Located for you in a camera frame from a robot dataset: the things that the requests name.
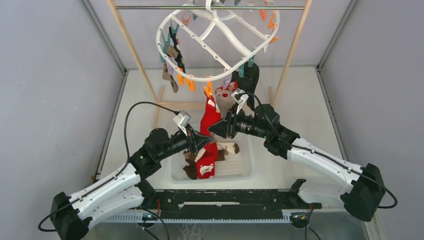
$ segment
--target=wooden pole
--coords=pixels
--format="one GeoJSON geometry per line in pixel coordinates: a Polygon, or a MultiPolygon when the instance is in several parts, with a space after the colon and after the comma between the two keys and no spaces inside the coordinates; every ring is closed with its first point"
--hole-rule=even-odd
{"type": "MultiPolygon", "coordinates": [[[[165,92],[165,85],[162,85],[162,87],[160,87],[160,92],[159,92],[159,101],[162,101],[162,99],[164,98],[164,92],[165,92]]],[[[154,119],[153,119],[153,125],[151,126],[152,129],[155,129],[156,126],[158,125],[158,118],[159,118],[160,111],[161,111],[161,108],[156,107],[156,112],[154,114],[154,119]]]]}
{"type": "Polygon", "coordinates": [[[274,107],[277,103],[277,100],[281,93],[281,88],[283,86],[284,80],[286,80],[287,73],[289,72],[290,63],[292,62],[293,56],[295,55],[295,50],[299,42],[299,38],[301,37],[301,32],[305,24],[306,17],[308,16],[309,8],[311,7],[312,0],[307,0],[302,16],[300,18],[299,24],[297,25],[296,32],[294,34],[293,41],[291,42],[290,50],[288,51],[287,59],[285,60],[284,69],[281,73],[281,78],[278,82],[278,86],[274,95],[274,99],[271,105],[274,107]]]}
{"type": "Polygon", "coordinates": [[[156,96],[155,90],[153,90],[152,84],[150,83],[149,76],[146,73],[145,68],[143,67],[143,63],[140,60],[139,54],[137,53],[136,47],[134,46],[133,40],[128,33],[128,29],[125,26],[124,20],[122,19],[121,13],[119,10],[116,10],[115,0],[107,0],[109,4],[110,10],[112,10],[113,16],[118,23],[118,26],[122,32],[123,37],[125,38],[126,43],[128,44],[129,50],[131,51],[132,56],[134,57],[135,63],[137,64],[138,69],[144,77],[144,80],[147,84],[148,89],[150,90],[151,95],[153,96],[153,100],[155,103],[158,103],[158,97],[156,96]]]}

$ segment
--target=gray wall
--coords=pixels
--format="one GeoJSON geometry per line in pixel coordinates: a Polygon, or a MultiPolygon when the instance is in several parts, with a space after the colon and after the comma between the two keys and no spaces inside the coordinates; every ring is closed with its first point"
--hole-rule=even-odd
{"type": "Polygon", "coordinates": [[[323,69],[351,160],[377,165],[399,199],[378,211],[388,240],[423,235],[423,11],[422,0],[359,1],[323,69]]]}
{"type": "Polygon", "coordinates": [[[121,78],[79,1],[2,1],[0,239],[59,238],[37,224],[90,183],[121,78]]]}

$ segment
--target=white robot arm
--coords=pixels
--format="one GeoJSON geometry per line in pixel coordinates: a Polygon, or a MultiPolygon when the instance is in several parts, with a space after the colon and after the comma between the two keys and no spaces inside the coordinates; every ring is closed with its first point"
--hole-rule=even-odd
{"type": "Polygon", "coordinates": [[[363,167],[313,146],[296,132],[282,126],[274,108],[270,104],[261,104],[254,94],[237,89],[231,96],[236,104],[223,119],[209,127],[209,131],[223,138],[234,138],[237,133],[264,138],[263,145],[273,155],[306,165],[334,180],[334,184],[304,180],[300,186],[296,182],[298,195],[306,203],[344,207],[354,217],[369,222],[385,192],[393,197],[384,186],[378,167],[372,164],[363,167]],[[246,116],[241,110],[247,95],[252,95],[259,103],[254,116],[246,116]]]}
{"type": "Polygon", "coordinates": [[[150,206],[155,190],[146,178],[161,168],[161,160],[188,149],[198,152],[212,138],[200,135],[189,124],[190,115],[184,111],[174,118],[179,130],[171,136],[163,128],[153,129],[143,146],[116,171],[93,185],[53,198],[50,214],[38,225],[43,232],[57,232],[62,240],[82,239],[89,229],[102,220],[139,206],[150,206]],[[43,229],[50,218],[55,229],[43,229]]]}

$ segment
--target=pink clothespin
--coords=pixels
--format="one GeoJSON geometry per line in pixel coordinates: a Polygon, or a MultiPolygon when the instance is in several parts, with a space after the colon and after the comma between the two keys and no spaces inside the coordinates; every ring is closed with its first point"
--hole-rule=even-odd
{"type": "Polygon", "coordinates": [[[230,85],[230,83],[231,83],[230,75],[231,74],[222,78],[222,89],[226,89],[228,87],[228,85],[230,85]]]}
{"type": "Polygon", "coordinates": [[[189,25],[189,22],[190,22],[190,19],[192,18],[192,16],[190,15],[190,16],[188,16],[187,19],[185,19],[184,13],[183,13],[183,11],[181,11],[181,17],[182,17],[182,23],[186,26],[189,25]]]}
{"type": "MultiPolygon", "coordinates": [[[[168,56],[168,59],[171,61],[174,60],[172,57],[169,57],[169,56],[168,56]]],[[[171,64],[168,61],[166,61],[166,69],[168,70],[169,75],[173,74],[174,68],[171,66],[171,64]]]]}

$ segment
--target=black cable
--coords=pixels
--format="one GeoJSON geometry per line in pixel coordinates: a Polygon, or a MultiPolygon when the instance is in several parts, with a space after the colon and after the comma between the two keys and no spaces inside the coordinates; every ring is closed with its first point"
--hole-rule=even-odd
{"type": "Polygon", "coordinates": [[[153,233],[152,233],[149,229],[144,228],[143,230],[144,230],[146,233],[150,234],[150,236],[152,236],[154,239],[159,240],[159,238],[158,238],[155,234],[153,234],[153,233]]]}
{"type": "MultiPolygon", "coordinates": [[[[272,128],[272,130],[274,131],[274,133],[277,135],[277,136],[280,136],[280,133],[277,131],[277,129],[274,127],[274,125],[271,123],[271,121],[270,121],[270,119],[268,118],[268,116],[267,116],[267,114],[265,114],[265,109],[264,109],[264,106],[262,105],[262,103],[261,103],[261,101],[259,100],[259,98],[255,95],[255,94],[253,94],[253,93],[250,93],[250,92],[245,92],[245,93],[241,93],[242,95],[244,95],[244,94],[246,94],[246,95],[249,95],[249,96],[252,96],[252,97],[254,97],[256,100],[257,100],[257,103],[259,104],[259,106],[262,108],[262,111],[263,111],[263,114],[265,115],[265,118],[266,118],[266,120],[268,121],[268,123],[269,123],[269,125],[271,126],[271,128],[272,128]]],[[[287,141],[285,141],[287,144],[289,144],[292,148],[297,148],[297,149],[302,149],[302,150],[306,150],[306,151],[309,151],[311,154],[318,154],[318,155],[320,155],[320,156],[322,156],[322,157],[324,157],[324,158],[326,158],[326,159],[328,159],[328,160],[330,160],[330,161],[332,161],[333,163],[335,163],[335,164],[337,164],[338,166],[340,166],[341,168],[343,168],[343,169],[345,169],[345,170],[347,170],[347,171],[349,171],[349,172],[352,172],[352,173],[354,173],[354,174],[357,174],[357,175],[359,175],[359,176],[361,176],[361,177],[363,177],[363,178],[365,178],[365,179],[368,179],[369,181],[371,181],[371,182],[373,182],[373,183],[375,183],[375,184],[377,184],[380,188],[382,188],[382,189],[384,189],[392,198],[393,198],[393,201],[394,201],[394,203],[392,204],[392,205],[389,205],[389,206],[378,206],[378,208],[379,209],[392,209],[392,208],[394,208],[394,207],[396,207],[397,205],[398,205],[398,199],[395,197],[395,195],[387,188],[387,187],[385,187],[384,185],[382,185],[382,184],[380,184],[380,183],[378,183],[377,181],[375,181],[374,179],[372,179],[372,178],[370,178],[370,177],[368,177],[368,176],[365,176],[365,175],[363,175],[362,173],[359,173],[359,172],[357,172],[357,171],[355,171],[355,170],[353,170],[353,169],[349,169],[347,166],[345,166],[345,165],[343,165],[343,164],[341,164],[340,162],[338,162],[338,161],[336,161],[336,160],[334,160],[333,158],[331,158],[331,157],[329,157],[329,156],[327,156],[327,155],[325,155],[325,154],[323,154],[323,153],[321,153],[321,152],[318,152],[318,151],[315,151],[315,150],[312,150],[312,149],[310,149],[310,148],[307,148],[307,147],[302,147],[302,146],[296,146],[296,145],[293,145],[293,144],[291,144],[291,143],[289,143],[289,142],[287,142],[287,141]]]]}
{"type": "Polygon", "coordinates": [[[312,212],[314,211],[314,209],[312,208],[309,211],[308,217],[307,217],[307,221],[306,221],[306,227],[305,227],[305,240],[308,240],[308,229],[309,229],[309,224],[311,223],[311,218],[312,218],[312,212]]]}
{"type": "Polygon", "coordinates": [[[140,208],[143,211],[146,211],[146,212],[148,212],[150,214],[153,214],[153,216],[155,216],[157,219],[159,219],[162,222],[163,227],[165,228],[165,231],[166,231],[166,237],[167,237],[168,240],[170,240],[170,232],[168,231],[168,227],[165,224],[165,222],[162,220],[162,218],[159,215],[157,215],[156,213],[154,213],[154,212],[150,211],[149,209],[145,208],[144,206],[141,206],[140,208]]]}
{"type": "Polygon", "coordinates": [[[313,234],[315,234],[315,236],[318,238],[318,240],[321,240],[321,237],[318,235],[318,233],[314,229],[312,229],[312,227],[309,227],[309,230],[311,232],[313,232],[313,234]]]}
{"type": "MultiPolygon", "coordinates": [[[[128,123],[128,118],[129,118],[130,113],[131,113],[131,111],[133,110],[133,108],[135,108],[137,105],[140,105],[140,104],[151,104],[151,105],[154,105],[154,106],[156,106],[156,107],[159,107],[159,108],[165,109],[165,110],[167,110],[167,111],[170,111],[170,112],[174,113],[175,115],[178,115],[178,114],[180,113],[179,111],[174,111],[174,110],[172,110],[172,109],[169,109],[169,108],[167,108],[167,107],[164,107],[164,106],[162,106],[162,105],[159,105],[159,104],[157,104],[157,103],[150,102],[150,101],[139,101],[139,102],[135,103],[134,105],[132,105],[132,106],[129,108],[128,112],[126,113],[125,123],[124,123],[124,126],[123,126],[123,140],[124,140],[124,142],[125,142],[125,149],[126,149],[126,156],[127,156],[127,159],[126,159],[126,162],[125,162],[125,165],[123,166],[123,168],[121,168],[121,170],[120,170],[120,171],[119,171],[119,172],[118,172],[115,176],[118,176],[119,174],[121,174],[121,173],[125,170],[125,168],[127,167],[128,163],[130,162],[130,150],[129,150],[129,148],[128,148],[128,141],[127,141],[127,123],[128,123]]],[[[53,216],[53,215],[57,214],[58,212],[60,212],[60,211],[62,211],[62,210],[64,210],[64,209],[66,209],[66,208],[68,208],[69,206],[73,205],[74,203],[76,203],[76,202],[77,202],[77,201],[79,201],[80,199],[85,198],[86,196],[88,196],[88,195],[89,195],[89,194],[91,194],[92,192],[94,192],[94,191],[96,191],[97,189],[99,189],[99,188],[103,187],[104,185],[108,184],[110,181],[112,181],[112,180],[114,180],[114,179],[115,179],[114,177],[111,177],[110,179],[108,179],[108,180],[107,180],[107,181],[105,181],[104,183],[100,184],[99,186],[97,186],[97,187],[93,188],[92,190],[90,190],[90,191],[88,191],[88,192],[84,193],[84,194],[81,196],[81,198],[77,198],[77,199],[75,199],[74,201],[70,202],[69,204],[66,204],[65,206],[63,206],[63,207],[61,207],[61,208],[57,209],[56,211],[54,211],[54,212],[50,213],[49,215],[47,215],[45,218],[43,218],[43,219],[39,222],[39,224],[38,224],[38,230],[40,230],[40,231],[42,231],[42,232],[47,232],[47,233],[56,232],[56,230],[55,230],[55,229],[44,229],[44,228],[42,228],[42,227],[41,227],[41,225],[42,225],[42,224],[43,224],[43,223],[44,223],[47,219],[49,219],[51,216],[53,216]]]]}

